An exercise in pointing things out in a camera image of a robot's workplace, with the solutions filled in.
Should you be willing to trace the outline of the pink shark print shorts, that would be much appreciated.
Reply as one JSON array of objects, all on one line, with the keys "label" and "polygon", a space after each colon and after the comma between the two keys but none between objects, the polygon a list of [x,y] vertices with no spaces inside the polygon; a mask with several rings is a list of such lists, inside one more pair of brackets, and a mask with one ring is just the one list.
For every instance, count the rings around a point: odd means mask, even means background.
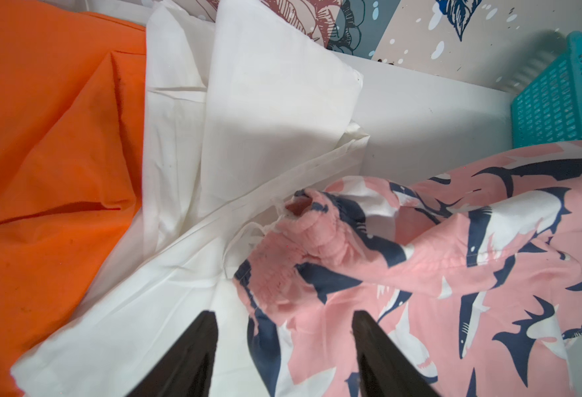
[{"label": "pink shark print shorts", "polygon": [[572,396],[582,336],[582,141],[412,187],[305,189],[234,275],[270,396],[358,396],[365,311],[443,396]]}]

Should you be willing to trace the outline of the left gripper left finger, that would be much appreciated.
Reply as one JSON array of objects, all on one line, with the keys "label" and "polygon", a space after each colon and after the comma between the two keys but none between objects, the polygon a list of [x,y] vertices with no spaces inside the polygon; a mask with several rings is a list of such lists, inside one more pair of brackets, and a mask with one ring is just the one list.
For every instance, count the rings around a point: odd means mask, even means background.
[{"label": "left gripper left finger", "polygon": [[128,397],[206,397],[211,388],[218,327],[202,311]]}]

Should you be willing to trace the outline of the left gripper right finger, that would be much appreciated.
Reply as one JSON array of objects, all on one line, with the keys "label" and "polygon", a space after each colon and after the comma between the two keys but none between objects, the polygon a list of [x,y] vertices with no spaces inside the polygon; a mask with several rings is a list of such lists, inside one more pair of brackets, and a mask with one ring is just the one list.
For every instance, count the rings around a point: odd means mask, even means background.
[{"label": "left gripper right finger", "polygon": [[352,331],[361,396],[437,395],[367,312],[354,313]]}]

